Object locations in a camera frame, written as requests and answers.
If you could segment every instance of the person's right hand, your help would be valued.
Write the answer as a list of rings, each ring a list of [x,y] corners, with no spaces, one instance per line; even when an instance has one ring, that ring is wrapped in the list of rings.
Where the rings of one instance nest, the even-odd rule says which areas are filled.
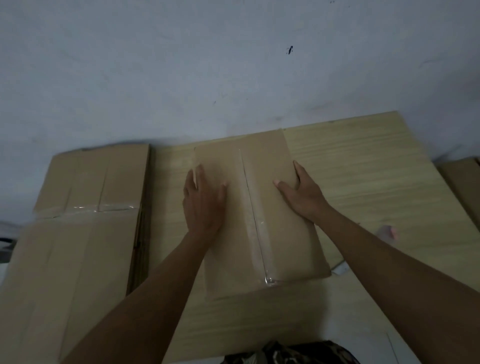
[[[320,187],[308,175],[305,168],[297,161],[293,161],[293,165],[300,179],[300,186],[297,190],[283,181],[275,180],[273,183],[295,212],[318,224],[319,215],[324,209],[329,208],[330,205],[325,200]]]

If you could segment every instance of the wooden table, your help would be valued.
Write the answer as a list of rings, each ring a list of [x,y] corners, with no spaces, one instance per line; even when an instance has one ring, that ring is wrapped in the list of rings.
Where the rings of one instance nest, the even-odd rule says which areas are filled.
[[[398,113],[289,128],[285,137],[335,208],[370,231],[393,225],[398,249],[480,289],[480,234]],[[182,187],[195,145],[157,149],[150,269],[187,231]],[[333,266],[341,255],[318,232]],[[201,269],[165,362],[390,328],[352,272],[208,303]]]

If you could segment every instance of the finger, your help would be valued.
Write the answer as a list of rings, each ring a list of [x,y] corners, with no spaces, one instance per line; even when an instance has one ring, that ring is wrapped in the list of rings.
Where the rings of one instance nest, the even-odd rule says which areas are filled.
[[[218,189],[218,202],[221,205],[224,205],[226,199],[227,199],[227,183],[224,182],[220,185],[220,188]]]
[[[205,170],[201,164],[199,164],[195,169],[195,175],[197,176],[197,189],[200,191],[208,185],[207,179],[205,177]]]
[[[195,182],[193,181],[193,170],[189,170],[183,186],[183,195],[187,197],[190,192],[196,191],[196,189]]]
[[[307,171],[305,170],[305,168],[296,160],[293,161],[293,166],[295,167],[295,171],[297,172],[300,182],[306,179],[309,179],[309,180],[312,179],[310,175],[307,173]]]
[[[273,181],[273,183],[282,193],[282,195],[285,196],[287,201],[291,202],[293,196],[295,196],[296,191],[283,181],[275,180]]]

